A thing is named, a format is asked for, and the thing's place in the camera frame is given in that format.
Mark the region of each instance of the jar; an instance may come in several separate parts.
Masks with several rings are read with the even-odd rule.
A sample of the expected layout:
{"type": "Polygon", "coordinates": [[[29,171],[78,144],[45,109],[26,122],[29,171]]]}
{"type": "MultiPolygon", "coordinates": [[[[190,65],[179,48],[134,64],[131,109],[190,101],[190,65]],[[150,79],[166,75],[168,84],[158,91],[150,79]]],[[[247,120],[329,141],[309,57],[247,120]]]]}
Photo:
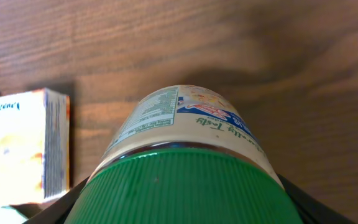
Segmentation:
{"type": "Polygon", "coordinates": [[[66,223],[301,223],[267,156],[221,95],[146,96],[113,137],[66,223]]]}

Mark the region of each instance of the nutrition facts label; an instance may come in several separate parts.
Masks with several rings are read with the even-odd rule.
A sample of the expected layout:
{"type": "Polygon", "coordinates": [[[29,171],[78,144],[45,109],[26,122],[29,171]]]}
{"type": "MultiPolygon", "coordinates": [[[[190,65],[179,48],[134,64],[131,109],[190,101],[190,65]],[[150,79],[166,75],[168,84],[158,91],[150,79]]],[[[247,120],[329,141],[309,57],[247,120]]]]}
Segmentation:
{"type": "Polygon", "coordinates": [[[110,148],[136,133],[162,126],[173,125],[177,105],[178,87],[166,88],[144,98],[125,122],[119,137],[110,148]]]}

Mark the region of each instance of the food illustration on label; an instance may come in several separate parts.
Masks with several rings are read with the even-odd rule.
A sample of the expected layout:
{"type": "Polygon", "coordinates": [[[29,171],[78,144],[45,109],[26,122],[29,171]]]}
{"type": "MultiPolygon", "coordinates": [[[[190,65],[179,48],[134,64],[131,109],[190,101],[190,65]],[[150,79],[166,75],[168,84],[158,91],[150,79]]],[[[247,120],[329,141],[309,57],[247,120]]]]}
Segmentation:
{"type": "Polygon", "coordinates": [[[214,108],[212,106],[208,106],[208,105],[187,105],[186,109],[192,109],[192,108],[196,108],[199,109],[200,111],[204,111],[205,113],[209,113],[217,118],[220,118],[222,120],[227,121],[226,118],[230,118],[230,115],[228,115],[225,111],[214,108]]]}
{"type": "Polygon", "coordinates": [[[179,100],[184,100],[187,102],[193,102],[194,104],[202,103],[211,105],[217,108],[235,111],[234,107],[224,100],[219,94],[212,92],[211,90],[204,89],[191,86],[191,87],[182,87],[181,92],[183,96],[181,96],[179,100]]]}

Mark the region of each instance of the green lid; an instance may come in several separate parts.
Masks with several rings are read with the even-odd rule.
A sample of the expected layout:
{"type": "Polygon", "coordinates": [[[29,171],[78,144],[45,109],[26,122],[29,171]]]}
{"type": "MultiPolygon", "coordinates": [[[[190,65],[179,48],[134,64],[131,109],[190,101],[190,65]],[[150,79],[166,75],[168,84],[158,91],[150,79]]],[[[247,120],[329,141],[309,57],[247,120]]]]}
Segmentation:
{"type": "Polygon", "coordinates": [[[65,223],[302,223],[265,172],[235,157],[170,148],[123,158],[83,189],[65,223]]]}

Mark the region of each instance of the wooden table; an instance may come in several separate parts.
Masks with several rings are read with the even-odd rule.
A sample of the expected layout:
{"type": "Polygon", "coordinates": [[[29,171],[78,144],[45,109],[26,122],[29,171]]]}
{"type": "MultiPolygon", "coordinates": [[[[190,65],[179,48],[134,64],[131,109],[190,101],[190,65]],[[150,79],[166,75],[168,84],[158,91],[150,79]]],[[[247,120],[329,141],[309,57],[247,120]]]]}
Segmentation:
{"type": "Polygon", "coordinates": [[[0,0],[0,92],[73,102],[73,183],[137,102],[233,102],[278,173],[358,222],[358,1],[0,0]]]}

